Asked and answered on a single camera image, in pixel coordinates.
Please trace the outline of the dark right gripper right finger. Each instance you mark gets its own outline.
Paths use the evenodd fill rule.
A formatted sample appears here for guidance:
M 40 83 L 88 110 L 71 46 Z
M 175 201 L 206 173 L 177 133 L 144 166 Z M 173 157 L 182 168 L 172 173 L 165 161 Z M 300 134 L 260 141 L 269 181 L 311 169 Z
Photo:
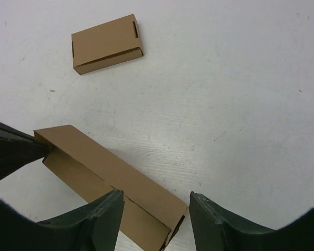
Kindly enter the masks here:
M 314 208 L 273 230 L 191 192 L 189 214 L 197 250 L 314 250 Z

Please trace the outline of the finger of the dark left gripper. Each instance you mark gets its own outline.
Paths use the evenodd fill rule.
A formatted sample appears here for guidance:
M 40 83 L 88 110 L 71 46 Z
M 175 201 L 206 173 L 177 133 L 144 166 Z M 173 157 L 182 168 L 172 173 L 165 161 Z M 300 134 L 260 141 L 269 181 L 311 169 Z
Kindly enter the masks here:
M 49 152 L 50 148 L 33 136 L 0 122 L 0 180 Z

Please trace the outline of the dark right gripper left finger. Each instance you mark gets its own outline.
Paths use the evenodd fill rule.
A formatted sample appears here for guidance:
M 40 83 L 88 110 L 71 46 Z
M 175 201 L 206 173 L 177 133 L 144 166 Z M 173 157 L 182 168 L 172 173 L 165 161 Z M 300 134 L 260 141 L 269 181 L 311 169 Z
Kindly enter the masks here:
M 40 222 L 0 200 L 0 250 L 114 250 L 123 210 L 121 190 Z

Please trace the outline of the large cardboard box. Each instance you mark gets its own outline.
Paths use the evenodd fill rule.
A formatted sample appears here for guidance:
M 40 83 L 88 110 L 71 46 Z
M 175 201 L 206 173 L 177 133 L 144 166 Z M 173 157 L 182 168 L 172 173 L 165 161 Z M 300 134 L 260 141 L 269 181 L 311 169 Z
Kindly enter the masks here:
M 184 201 L 72 125 L 34 131 L 43 164 L 86 202 L 124 193 L 120 230 L 143 250 L 164 250 L 187 215 Z

